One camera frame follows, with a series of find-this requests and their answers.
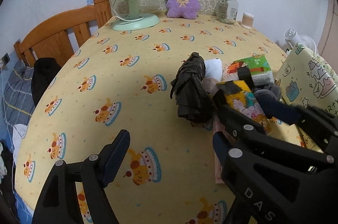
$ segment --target glass jar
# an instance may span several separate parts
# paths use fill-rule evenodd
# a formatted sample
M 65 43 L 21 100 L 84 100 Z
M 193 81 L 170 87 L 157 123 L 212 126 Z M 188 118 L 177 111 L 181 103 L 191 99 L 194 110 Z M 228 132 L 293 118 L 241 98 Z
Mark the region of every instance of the glass jar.
M 232 25 L 236 22 L 238 1 L 237 0 L 219 0 L 216 5 L 217 19 L 222 23 Z

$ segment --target white cloth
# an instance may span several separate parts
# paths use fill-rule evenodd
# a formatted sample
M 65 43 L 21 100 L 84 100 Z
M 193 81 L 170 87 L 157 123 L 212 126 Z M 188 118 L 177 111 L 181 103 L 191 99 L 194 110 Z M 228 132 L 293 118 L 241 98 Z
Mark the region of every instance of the white cloth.
M 27 133 L 27 126 L 23 124 L 16 124 L 13 127 L 13 146 L 14 146 L 14 151 L 13 151 L 13 159 L 14 163 L 17 166 L 17 160 L 18 160 L 18 154 L 21 146 L 22 139 L 26 137 Z
M 218 82 L 221 81 L 223 75 L 222 61 L 220 59 L 211 59 L 204 61 L 206 65 L 205 78 L 214 78 Z
M 4 161 L 2 160 L 2 157 L 1 157 L 2 151 L 3 151 L 3 147 L 2 147 L 2 144 L 0 142 L 0 184 L 1 184 L 1 180 L 7 175 L 7 169 L 6 169 L 5 163 L 4 163 Z

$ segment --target fan base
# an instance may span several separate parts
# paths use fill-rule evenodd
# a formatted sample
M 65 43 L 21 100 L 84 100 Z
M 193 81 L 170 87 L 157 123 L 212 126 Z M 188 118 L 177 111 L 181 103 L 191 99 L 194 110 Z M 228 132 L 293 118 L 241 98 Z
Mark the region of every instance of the fan base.
M 126 22 L 122 20 L 117 20 L 113 22 L 113 30 L 116 31 L 129 31 L 129 30 L 138 30 L 143 28 L 148 28 L 159 24 L 159 18 L 154 14 L 140 14 L 143 17 L 143 20 L 138 22 Z

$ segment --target wall socket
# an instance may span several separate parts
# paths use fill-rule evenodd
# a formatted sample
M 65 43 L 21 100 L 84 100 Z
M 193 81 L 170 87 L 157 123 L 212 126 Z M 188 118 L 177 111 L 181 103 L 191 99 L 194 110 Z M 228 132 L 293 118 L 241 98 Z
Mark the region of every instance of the wall socket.
M 0 59 L 0 68 L 3 69 L 10 61 L 10 57 L 8 53 L 6 53 L 1 59 Z

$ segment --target fan cord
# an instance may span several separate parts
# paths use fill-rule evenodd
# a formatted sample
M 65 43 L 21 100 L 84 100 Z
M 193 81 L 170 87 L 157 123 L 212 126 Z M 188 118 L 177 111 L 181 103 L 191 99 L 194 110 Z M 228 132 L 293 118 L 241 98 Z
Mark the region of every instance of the fan cord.
M 114 8 L 116 1 L 117 1 L 117 0 L 114 1 L 113 6 L 112 6 L 112 9 L 113 9 L 113 12 L 114 12 L 114 14 L 116 15 L 116 17 L 118 17 L 120 20 L 123 20 L 123 21 L 125 21 L 125 22 L 138 22 L 138 21 L 141 21 L 141 20 L 144 19 L 144 17 L 141 17 L 141 18 L 135 19 L 135 20 L 126 20 L 126 19 L 122 18 L 122 17 L 116 12 L 116 10 L 115 10 L 115 8 Z

